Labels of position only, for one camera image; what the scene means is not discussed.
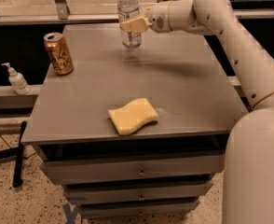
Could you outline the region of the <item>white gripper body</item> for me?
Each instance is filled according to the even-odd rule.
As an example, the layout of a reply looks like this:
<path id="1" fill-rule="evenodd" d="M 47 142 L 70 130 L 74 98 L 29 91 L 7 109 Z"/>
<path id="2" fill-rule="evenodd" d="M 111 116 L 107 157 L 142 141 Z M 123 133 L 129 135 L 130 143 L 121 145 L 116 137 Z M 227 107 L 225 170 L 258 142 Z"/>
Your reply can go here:
<path id="1" fill-rule="evenodd" d="M 168 33 L 171 28 L 169 26 L 169 1 L 154 4 L 148 13 L 144 15 L 152 23 L 150 28 L 157 33 Z"/>

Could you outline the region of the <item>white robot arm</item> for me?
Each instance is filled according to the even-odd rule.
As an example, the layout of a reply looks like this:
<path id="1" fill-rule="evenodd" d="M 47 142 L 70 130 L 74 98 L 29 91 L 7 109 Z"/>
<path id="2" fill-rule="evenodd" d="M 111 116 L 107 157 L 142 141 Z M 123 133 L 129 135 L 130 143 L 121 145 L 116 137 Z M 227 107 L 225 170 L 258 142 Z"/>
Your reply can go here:
<path id="1" fill-rule="evenodd" d="M 121 28 L 216 35 L 252 108 L 227 140 L 222 223 L 274 224 L 274 59 L 239 22 L 230 1 L 160 2 Z"/>

